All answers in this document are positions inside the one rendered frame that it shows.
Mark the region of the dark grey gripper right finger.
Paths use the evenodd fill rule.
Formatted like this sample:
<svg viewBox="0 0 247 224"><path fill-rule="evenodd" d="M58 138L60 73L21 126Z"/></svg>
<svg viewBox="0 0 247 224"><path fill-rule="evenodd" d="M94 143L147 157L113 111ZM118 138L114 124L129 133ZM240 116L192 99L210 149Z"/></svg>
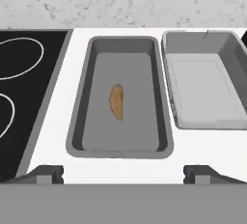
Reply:
<svg viewBox="0 0 247 224"><path fill-rule="evenodd" d="M245 183L243 181L219 174L208 165L185 165L183 167L184 184L223 184Z"/></svg>

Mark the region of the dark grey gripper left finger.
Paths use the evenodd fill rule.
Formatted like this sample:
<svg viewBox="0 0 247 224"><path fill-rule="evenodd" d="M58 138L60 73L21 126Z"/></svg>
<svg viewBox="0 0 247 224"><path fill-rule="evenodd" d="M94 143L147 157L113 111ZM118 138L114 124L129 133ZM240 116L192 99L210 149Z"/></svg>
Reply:
<svg viewBox="0 0 247 224"><path fill-rule="evenodd" d="M26 175L5 181L22 184L63 184L64 167L62 165L39 165Z"/></svg>

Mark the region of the dark grey tupperware container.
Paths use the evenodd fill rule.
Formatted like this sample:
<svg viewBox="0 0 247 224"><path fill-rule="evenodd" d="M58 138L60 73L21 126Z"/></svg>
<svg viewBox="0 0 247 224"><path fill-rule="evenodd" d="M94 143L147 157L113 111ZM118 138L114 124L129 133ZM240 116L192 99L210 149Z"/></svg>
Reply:
<svg viewBox="0 0 247 224"><path fill-rule="evenodd" d="M123 86L123 119L109 97ZM157 39L99 36L89 40L70 119L74 157L166 158L174 148Z"/></svg>

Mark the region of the light grey tupperware container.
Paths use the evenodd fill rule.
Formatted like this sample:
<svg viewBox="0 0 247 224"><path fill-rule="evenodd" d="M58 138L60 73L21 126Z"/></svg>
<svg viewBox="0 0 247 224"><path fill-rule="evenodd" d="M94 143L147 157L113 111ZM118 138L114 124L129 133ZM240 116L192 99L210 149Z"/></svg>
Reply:
<svg viewBox="0 0 247 224"><path fill-rule="evenodd" d="M161 47L178 128L247 130L247 45L236 33L170 30Z"/></svg>

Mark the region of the orange sweet potato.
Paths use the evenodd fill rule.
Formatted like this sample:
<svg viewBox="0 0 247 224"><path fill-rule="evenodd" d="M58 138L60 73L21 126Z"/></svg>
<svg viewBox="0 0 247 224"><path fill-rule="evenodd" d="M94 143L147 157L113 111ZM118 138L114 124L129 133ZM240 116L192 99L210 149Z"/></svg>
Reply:
<svg viewBox="0 0 247 224"><path fill-rule="evenodd" d="M124 112L123 112L124 88L121 84L116 84L111 89L109 103L113 114L119 121L121 121L124 116Z"/></svg>

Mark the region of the black hob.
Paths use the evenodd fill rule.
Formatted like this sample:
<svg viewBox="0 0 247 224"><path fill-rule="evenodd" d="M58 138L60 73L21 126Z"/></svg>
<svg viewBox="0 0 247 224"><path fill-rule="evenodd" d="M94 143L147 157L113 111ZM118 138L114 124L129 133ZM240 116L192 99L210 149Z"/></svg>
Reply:
<svg viewBox="0 0 247 224"><path fill-rule="evenodd" d="M0 182L27 170L71 30L0 30Z"/></svg>

